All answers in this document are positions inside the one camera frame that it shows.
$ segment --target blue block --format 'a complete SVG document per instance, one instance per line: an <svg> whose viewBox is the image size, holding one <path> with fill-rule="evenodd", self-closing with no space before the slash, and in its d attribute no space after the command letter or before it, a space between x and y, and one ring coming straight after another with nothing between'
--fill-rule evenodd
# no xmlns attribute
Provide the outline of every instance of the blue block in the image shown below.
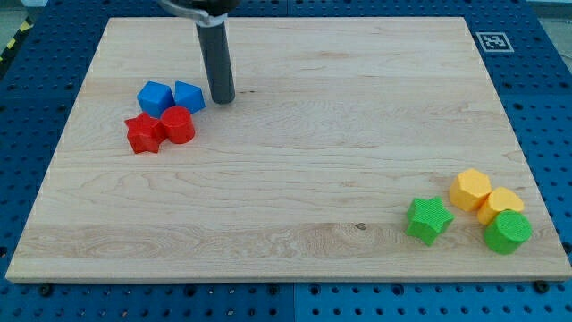
<svg viewBox="0 0 572 322"><path fill-rule="evenodd" d="M161 117L164 110L175 105L171 88L153 81L148 81L145 84L138 93L137 100L141 110L155 118Z"/></svg>
<svg viewBox="0 0 572 322"><path fill-rule="evenodd" d="M205 99L200 87L184 83L175 82L175 103L178 106L186 107L191 114L205 108Z"/></svg>

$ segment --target blue perforated surface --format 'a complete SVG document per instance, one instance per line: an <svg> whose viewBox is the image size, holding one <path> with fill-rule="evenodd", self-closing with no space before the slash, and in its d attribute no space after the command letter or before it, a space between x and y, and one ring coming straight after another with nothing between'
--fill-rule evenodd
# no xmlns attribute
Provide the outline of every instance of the blue perforated surface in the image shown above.
<svg viewBox="0 0 572 322"><path fill-rule="evenodd" d="M152 0L52 0L0 83L0 275L16 247L68 113L112 16L164 16ZM572 76L518 0L243 0L235 16L464 16L504 32L492 81L554 224L572 249ZM0 321L572 320L572 283L14 285Z"/></svg>

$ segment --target red star block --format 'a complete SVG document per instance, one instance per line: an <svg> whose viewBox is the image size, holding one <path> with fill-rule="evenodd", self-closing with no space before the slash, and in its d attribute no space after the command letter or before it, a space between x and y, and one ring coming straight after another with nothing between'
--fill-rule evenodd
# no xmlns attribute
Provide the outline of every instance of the red star block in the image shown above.
<svg viewBox="0 0 572 322"><path fill-rule="evenodd" d="M135 153L145 151L157 153L159 145L167 138L161 122L146 112L136 118L125 120L125 125L129 128L127 140Z"/></svg>

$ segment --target wood grain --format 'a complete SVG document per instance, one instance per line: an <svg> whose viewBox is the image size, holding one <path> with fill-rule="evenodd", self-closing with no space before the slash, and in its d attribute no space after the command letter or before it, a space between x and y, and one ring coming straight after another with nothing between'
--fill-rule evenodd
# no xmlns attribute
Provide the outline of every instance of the wood grain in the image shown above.
<svg viewBox="0 0 572 322"><path fill-rule="evenodd" d="M230 19L236 100L210 100L181 19L111 19L6 277L13 282L520 281L571 277L460 18ZM146 81L200 86L196 138L133 155ZM488 250L447 190L469 167L526 203L534 236ZM428 248L412 198L456 215Z"/></svg>

